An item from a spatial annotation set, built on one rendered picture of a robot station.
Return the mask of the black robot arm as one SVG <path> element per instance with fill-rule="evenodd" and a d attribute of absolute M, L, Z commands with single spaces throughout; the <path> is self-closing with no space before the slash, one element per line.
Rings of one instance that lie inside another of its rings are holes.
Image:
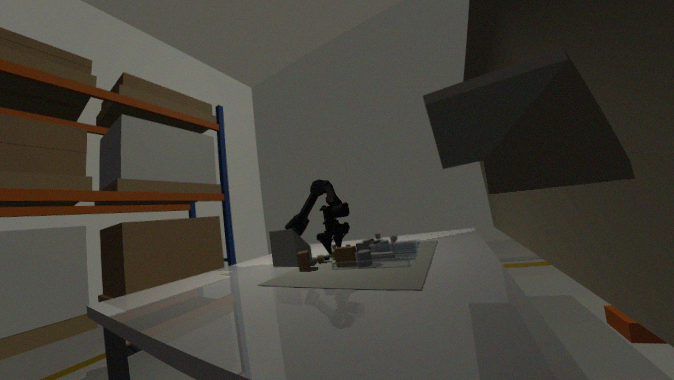
<path fill-rule="evenodd" d="M 323 211 L 324 220 L 346 217 L 349 215 L 348 203 L 342 201 L 336 196 L 333 185 L 327 180 L 315 180 L 310 187 L 310 195 L 306 200 L 299 214 L 295 215 L 286 225 L 284 229 L 293 229 L 299 236 L 301 236 L 306 229 L 309 220 L 308 215 L 313 208 L 318 196 L 326 193 L 326 203 L 329 206 L 322 206 L 320 211 Z M 292 227 L 293 228 L 292 228 Z M 348 233 L 350 226 L 347 222 L 340 224 L 339 221 L 333 224 L 333 233 L 339 232 L 344 235 Z M 297 232 L 297 231 L 298 232 Z"/>

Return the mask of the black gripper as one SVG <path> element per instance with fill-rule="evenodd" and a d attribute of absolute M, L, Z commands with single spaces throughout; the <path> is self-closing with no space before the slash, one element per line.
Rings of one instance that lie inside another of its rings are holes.
<path fill-rule="evenodd" d="M 324 233 L 317 234 L 317 241 L 320 240 L 319 242 L 322 243 L 322 245 L 325 247 L 326 251 L 328 254 L 332 255 L 332 246 L 331 242 L 334 239 L 334 242 L 336 244 L 336 247 L 341 247 L 342 245 L 342 239 L 345 235 L 342 233 L 339 233 L 336 231 L 336 233 L 333 233 L 333 224 L 334 222 L 337 223 L 338 220 L 336 218 L 334 219 L 328 219 L 324 220 L 323 225 L 325 224 L 325 229 Z M 335 235 L 335 236 L 334 236 Z M 331 239 L 333 236 L 333 239 Z"/>

